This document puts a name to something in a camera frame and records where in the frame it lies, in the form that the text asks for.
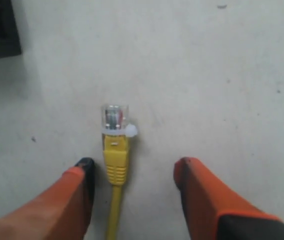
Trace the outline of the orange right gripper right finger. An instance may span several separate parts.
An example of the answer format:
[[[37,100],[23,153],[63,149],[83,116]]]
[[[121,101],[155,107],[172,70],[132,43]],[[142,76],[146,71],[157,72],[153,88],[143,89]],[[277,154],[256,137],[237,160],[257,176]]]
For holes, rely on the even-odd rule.
[[[192,240],[284,240],[284,222],[241,197],[199,159],[178,160],[173,179]]]

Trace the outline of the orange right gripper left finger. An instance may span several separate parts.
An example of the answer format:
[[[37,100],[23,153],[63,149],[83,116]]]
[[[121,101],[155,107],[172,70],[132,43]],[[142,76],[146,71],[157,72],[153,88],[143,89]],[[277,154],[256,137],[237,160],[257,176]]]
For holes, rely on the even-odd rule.
[[[40,195],[0,218],[0,240],[82,240],[91,222],[95,162],[84,157]]]

